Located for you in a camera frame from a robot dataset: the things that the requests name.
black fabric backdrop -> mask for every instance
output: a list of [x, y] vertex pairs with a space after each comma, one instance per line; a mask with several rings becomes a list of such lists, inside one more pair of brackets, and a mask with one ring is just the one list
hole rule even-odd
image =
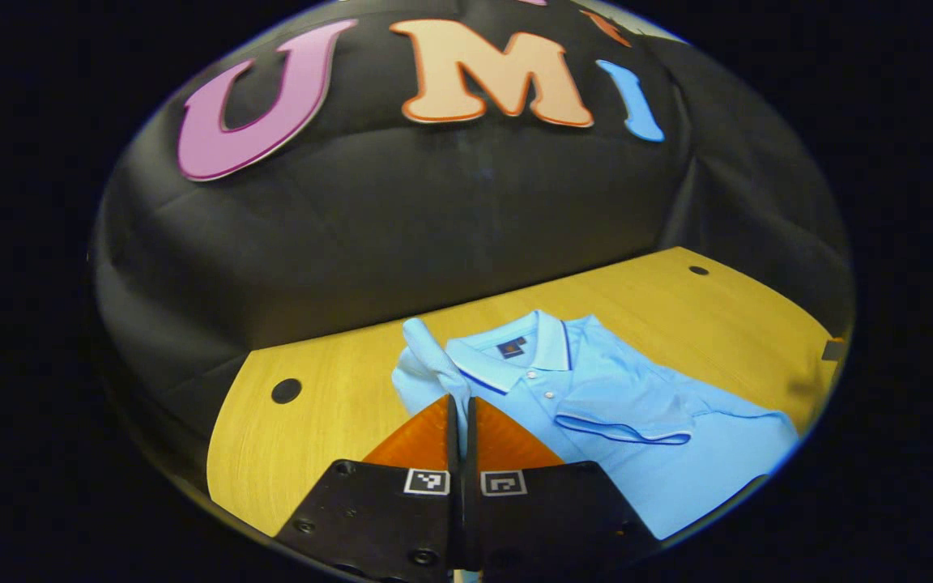
[[[195, 90], [255, 58], [225, 111], [230, 128], [254, 121], [282, 76], [275, 47], [352, 16], [326, 102], [295, 140], [221, 180], [181, 176], [175, 144]], [[415, 59], [389, 26], [415, 18], [456, 19], [500, 49], [522, 29], [558, 41], [595, 126], [556, 128], [492, 104], [477, 121], [407, 121]], [[623, 33], [632, 48], [572, 2], [335, 2], [204, 63], [119, 159], [93, 236], [104, 324], [148, 397], [206, 440], [248, 351], [674, 246], [741, 270], [847, 335], [848, 244], [799, 137], [697, 49]], [[599, 58], [641, 79], [664, 143], [627, 132]]]
[[[145, 462], [78, 309], [122, 149], [192, 71], [293, 10], [0, 5], [0, 580], [315, 580]], [[853, 225], [860, 275], [853, 353], [807, 445], [634, 580], [933, 580], [933, 3], [634, 10], [796, 129]]]

shirt sleeve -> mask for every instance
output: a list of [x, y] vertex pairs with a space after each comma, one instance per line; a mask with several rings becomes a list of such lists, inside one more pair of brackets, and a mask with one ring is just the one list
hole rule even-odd
[[563, 428], [623, 442], [680, 445], [692, 438], [693, 418], [710, 412], [777, 416], [792, 427], [781, 412], [655, 364], [601, 325], [586, 336], [590, 354], [556, 409], [555, 421]]
[[456, 402], [459, 451], [466, 454], [470, 384], [419, 318], [405, 321], [403, 334], [407, 346], [401, 351], [398, 365], [391, 373], [401, 402], [410, 415], [415, 415], [438, 398], [452, 395]]

screw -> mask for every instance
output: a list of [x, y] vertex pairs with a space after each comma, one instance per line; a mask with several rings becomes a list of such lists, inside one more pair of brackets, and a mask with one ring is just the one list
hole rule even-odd
[[421, 565], [421, 567], [429, 567], [429, 565], [434, 564], [434, 561], [437, 561], [436, 554], [430, 551], [423, 550], [423, 549], [412, 551], [410, 558], [412, 562], [415, 562], [415, 564]]

letter m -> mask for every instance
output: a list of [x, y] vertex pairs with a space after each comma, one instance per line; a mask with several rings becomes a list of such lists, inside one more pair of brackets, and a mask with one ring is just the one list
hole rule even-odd
[[518, 32], [500, 52], [470, 27], [447, 19], [403, 21], [391, 30], [409, 36], [415, 50], [419, 95], [403, 105], [405, 117], [413, 121], [484, 115], [484, 100], [467, 91], [463, 75], [469, 73], [506, 115], [521, 115], [533, 83], [530, 110], [537, 118], [561, 126], [593, 125], [564, 62], [565, 49], [548, 38]]

shirt collar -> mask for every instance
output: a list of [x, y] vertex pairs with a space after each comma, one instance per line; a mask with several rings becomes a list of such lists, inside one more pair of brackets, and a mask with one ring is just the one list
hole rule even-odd
[[[535, 357], [530, 365], [521, 366], [506, 360], [482, 354], [484, 348], [515, 339], [535, 332]], [[501, 394], [507, 394], [513, 385], [521, 380], [521, 375], [529, 368], [539, 370], [570, 370], [571, 354], [564, 322], [555, 317], [535, 310], [533, 313], [511, 321], [494, 330], [453, 338], [445, 346], [445, 353], [455, 362], [456, 368], [466, 376], [492, 388]]]

